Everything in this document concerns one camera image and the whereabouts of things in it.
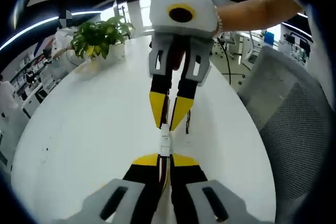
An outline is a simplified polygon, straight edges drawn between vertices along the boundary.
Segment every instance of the white pot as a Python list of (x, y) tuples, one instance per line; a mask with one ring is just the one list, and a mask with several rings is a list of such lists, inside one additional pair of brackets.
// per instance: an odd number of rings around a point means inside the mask
[(97, 58), (90, 58), (88, 57), (87, 53), (84, 52), (83, 54), (84, 62), (75, 69), (76, 73), (82, 75), (91, 75), (98, 73), (101, 69), (101, 63)]
[(117, 45), (110, 45), (109, 53), (106, 56), (106, 59), (99, 55), (97, 57), (99, 63), (102, 66), (111, 66), (117, 63), (118, 61), (125, 58), (125, 44), (120, 43)]

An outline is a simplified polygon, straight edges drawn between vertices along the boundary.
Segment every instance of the potted plant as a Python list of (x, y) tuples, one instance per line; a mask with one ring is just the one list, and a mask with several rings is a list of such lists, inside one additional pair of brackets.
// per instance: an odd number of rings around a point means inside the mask
[[(117, 52), (124, 53), (124, 37), (130, 33), (130, 29), (134, 29), (131, 23), (122, 23), (120, 20), (123, 16), (111, 17), (107, 21), (99, 21), (96, 23), (85, 22), (79, 26), (78, 31), (71, 41), (72, 48), (75, 50), (79, 58), (87, 59), (99, 58), (100, 56), (107, 61), (115, 62), (119, 57), (115, 55)], [(120, 44), (122, 50), (116, 50)]]

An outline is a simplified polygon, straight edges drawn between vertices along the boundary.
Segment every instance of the shelf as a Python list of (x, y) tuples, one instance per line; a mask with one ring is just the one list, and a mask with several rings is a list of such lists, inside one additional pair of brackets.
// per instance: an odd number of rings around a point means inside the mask
[[(39, 75), (39, 74), (42, 72), (42, 70), (44, 70), (44, 68), (45, 68), (45, 66), (41, 67), (41, 68), (38, 69), (34, 74), (35, 74), (35, 75)], [(18, 92), (20, 89), (22, 89), (26, 84), (27, 84), (27, 82), (23, 83), (23, 84), (16, 90), (16, 92)]]
[(15, 75), (13, 78), (11, 78), (11, 80), (9, 82), (12, 82), (17, 76), (19, 73), (22, 72), (22, 70), (24, 70), (30, 63), (32, 63), (34, 60), (36, 60), (38, 57), (41, 57), (43, 54), (40, 54), (39, 56), (36, 56), (34, 59), (30, 60), (29, 62), (27, 62), (23, 68), (21, 68)]

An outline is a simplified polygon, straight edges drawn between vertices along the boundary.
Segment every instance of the wall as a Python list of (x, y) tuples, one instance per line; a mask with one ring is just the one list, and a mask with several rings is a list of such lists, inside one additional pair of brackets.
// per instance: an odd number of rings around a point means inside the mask
[[(53, 38), (54, 36), (51, 35), (47, 38), (45, 38), (42, 42), (42, 44), (39, 46), (39, 49), (36, 52), (35, 56), (38, 56), (40, 54), (43, 53), (43, 49), (45, 49), (45, 47), (47, 46), (47, 44), (50, 42), (50, 40)], [(21, 52), (21, 54), (19, 54), (18, 56), (15, 57), (14, 60), (12, 60), (8, 66), (2, 71), (2, 75), (4, 77), (4, 80), (11, 80), (13, 78), (13, 76), (15, 75), (15, 73), (20, 70), (20, 61), (22, 61), (28, 54), (33, 54), (36, 46), (38, 45), (38, 43), (28, 47), (26, 50), (24, 50), (23, 52)]]
[(132, 25), (135, 27), (134, 35), (139, 37), (144, 31), (140, 2), (134, 1), (127, 3)]
[(89, 22), (94, 22), (94, 23), (96, 23), (96, 22), (98, 22), (98, 21), (101, 21), (101, 19), (100, 19), (100, 14), (98, 14), (98, 15), (96, 15), (95, 17), (89, 19), (88, 21), (89, 21)]

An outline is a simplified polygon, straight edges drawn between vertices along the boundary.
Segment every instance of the window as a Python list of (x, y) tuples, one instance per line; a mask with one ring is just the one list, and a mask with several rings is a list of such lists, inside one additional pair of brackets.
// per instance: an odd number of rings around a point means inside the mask
[(130, 22), (131, 19), (130, 19), (130, 13), (129, 13), (129, 10), (128, 10), (127, 2), (123, 2), (121, 4), (118, 4), (119, 15), (124, 16), (124, 13), (122, 12), (122, 8), (124, 8), (126, 22)]
[(100, 14), (100, 20), (103, 20), (103, 21), (106, 21), (111, 17), (114, 17), (113, 7), (103, 10)]
[(152, 26), (152, 22), (149, 19), (151, 0), (139, 0), (139, 2), (143, 26)]
[(274, 34), (274, 41), (280, 41), (281, 37), (281, 25), (276, 25), (274, 27), (267, 28), (267, 31)]

